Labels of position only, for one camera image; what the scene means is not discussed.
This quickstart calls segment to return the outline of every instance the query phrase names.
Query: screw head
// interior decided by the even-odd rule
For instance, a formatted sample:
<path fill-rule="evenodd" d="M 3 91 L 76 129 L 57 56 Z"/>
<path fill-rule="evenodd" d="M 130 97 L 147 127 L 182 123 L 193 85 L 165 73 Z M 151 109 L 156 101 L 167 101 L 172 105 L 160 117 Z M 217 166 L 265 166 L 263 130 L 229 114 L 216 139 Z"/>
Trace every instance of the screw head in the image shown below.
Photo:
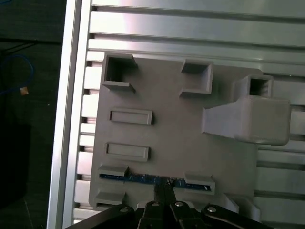
<path fill-rule="evenodd" d="M 127 208 L 122 208 L 122 209 L 120 210 L 120 212 L 127 212 L 127 211 L 128 211 Z"/>
<path fill-rule="evenodd" d="M 209 207 L 209 208 L 208 208 L 208 211 L 211 212 L 211 213 L 214 213 L 214 212 L 216 212 L 216 208 Z"/>
<path fill-rule="evenodd" d="M 183 206 L 183 203 L 182 203 L 182 202 L 176 202 L 176 203 L 175 203 L 175 206 L 177 206 L 177 207 L 182 207 L 182 206 Z"/>

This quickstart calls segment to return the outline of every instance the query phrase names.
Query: dark floor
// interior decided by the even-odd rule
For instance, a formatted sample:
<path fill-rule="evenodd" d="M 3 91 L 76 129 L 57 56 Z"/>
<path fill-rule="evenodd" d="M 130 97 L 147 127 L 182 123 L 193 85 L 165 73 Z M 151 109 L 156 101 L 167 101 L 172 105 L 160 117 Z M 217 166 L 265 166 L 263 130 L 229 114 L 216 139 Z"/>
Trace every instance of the dark floor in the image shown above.
<path fill-rule="evenodd" d="M 35 68 L 28 95 L 21 96 L 20 91 L 1 94 L 28 78 L 25 61 L 9 61 L 0 69 L 0 229 L 43 229 L 66 0 L 1 2 L 0 62 L 3 50 L 21 43 L 36 45 L 15 53 L 25 55 Z"/>
<path fill-rule="evenodd" d="M 17 43 L 0 42 L 0 50 Z M 0 95 L 0 229 L 46 228 L 61 45 L 36 44 L 23 54 L 35 67 L 29 94 Z M 1 69 L 0 92 L 25 81 L 22 59 Z"/>

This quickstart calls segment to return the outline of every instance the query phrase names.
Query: blue cable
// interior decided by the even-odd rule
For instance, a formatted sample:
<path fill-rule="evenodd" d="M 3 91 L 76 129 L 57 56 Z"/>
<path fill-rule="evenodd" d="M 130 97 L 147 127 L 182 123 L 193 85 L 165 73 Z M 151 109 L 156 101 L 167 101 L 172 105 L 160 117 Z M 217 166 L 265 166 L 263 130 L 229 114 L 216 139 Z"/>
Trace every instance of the blue cable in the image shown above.
<path fill-rule="evenodd" d="M 11 1 L 13 1 L 13 0 L 4 0 L 4 1 L 0 1 L 0 4 L 9 3 L 9 2 L 11 2 Z"/>
<path fill-rule="evenodd" d="M 21 58 L 21 59 L 23 59 L 23 60 L 30 66 L 30 76 L 29 76 L 29 78 L 28 78 L 25 82 L 23 82 L 21 85 L 18 85 L 18 86 L 16 86 L 16 87 L 11 87 L 11 88 L 9 88 L 9 89 L 7 89 L 7 90 L 1 91 L 1 92 L 0 92 L 0 95 L 6 94 L 6 93 L 10 93 L 10 92 L 14 92 L 14 91 L 19 91 L 20 88 L 27 86 L 27 85 L 34 79 L 34 67 L 33 67 L 33 65 L 31 64 L 31 62 L 29 61 L 29 59 L 26 58 L 26 57 L 23 56 L 23 55 L 12 55 L 12 56 L 6 57 L 6 58 L 3 60 L 3 62 L 0 64 L 0 70 L 3 68 L 3 66 L 4 66 L 7 62 L 9 62 L 10 60 L 15 59 L 15 58 Z"/>

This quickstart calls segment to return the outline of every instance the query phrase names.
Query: blue circuit board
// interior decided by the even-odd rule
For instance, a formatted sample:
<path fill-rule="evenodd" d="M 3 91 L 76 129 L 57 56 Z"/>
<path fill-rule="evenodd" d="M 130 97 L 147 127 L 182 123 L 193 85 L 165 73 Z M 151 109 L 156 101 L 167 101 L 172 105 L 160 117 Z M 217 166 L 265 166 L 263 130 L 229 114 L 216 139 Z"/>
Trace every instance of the blue circuit board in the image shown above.
<path fill-rule="evenodd" d="M 124 182 L 137 182 L 137 183 L 148 184 L 148 185 L 158 185 L 161 183 L 162 180 L 166 179 L 168 182 L 172 183 L 174 187 L 177 187 L 177 188 L 196 189 L 196 190 L 202 190 L 202 191 L 207 191 L 207 192 L 211 191 L 211 187 L 208 185 L 187 184 L 185 182 L 185 180 L 181 179 L 181 178 L 161 177 L 161 176 L 154 176 L 154 175 L 148 175 L 148 174 L 129 173 L 128 175 L 126 175 L 124 177 L 100 174 L 100 178 L 109 179 L 109 180 L 120 180 L 120 181 L 124 181 Z"/>

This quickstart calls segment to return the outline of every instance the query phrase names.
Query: gray 3d-printed plate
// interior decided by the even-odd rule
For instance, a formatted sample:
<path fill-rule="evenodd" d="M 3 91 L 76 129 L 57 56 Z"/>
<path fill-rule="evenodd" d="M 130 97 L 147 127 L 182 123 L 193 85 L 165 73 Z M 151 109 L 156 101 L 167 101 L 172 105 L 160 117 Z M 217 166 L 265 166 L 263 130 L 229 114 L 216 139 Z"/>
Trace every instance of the gray 3d-printed plate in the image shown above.
<path fill-rule="evenodd" d="M 191 180 L 194 185 L 204 185 L 206 181 L 214 189 L 208 193 L 175 188 L 177 198 L 184 201 L 217 202 L 223 193 L 252 198 L 255 145 L 203 134 L 201 123 L 203 107 L 231 100 L 233 81 L 249 74 L 262 74 L 261 71 L 209 63 L 213 68 L 208 71 L 213 74 L 212 94 L 209 94 L 204 93 L 207 88 L 203 85 L 207 81 L 202 80 L 204 71 L 182 73 L 183 62 L 135 58 L 135 65 L 128 57 L 132 68 L 115 61 L 115 74 L 119 71 L 120 75 L 111 77 L 108 74 L 112 72 L 107 70 L 109 56 L 106 53 L 103 62 L 94 142 L 89 198 L 94 209 L 120 201 L 136 207 L 141 201 L 153 199 L 152 183 L 129 182 L 120 176 L 117 180 L 101 178 L 102 165 L 128 166 L 130 173 Z M 183 89 L 191 96 L 181 96 Z M 117 174 L 117 170 L 124 174 L 122 168 L 108 174 Z M 190 179 L 188 174 L 196 176 Z M 141 181 L 138 177 L 129 179 Z M 116 193 L 116 198 L 101 198 L 109 193 Z"/>

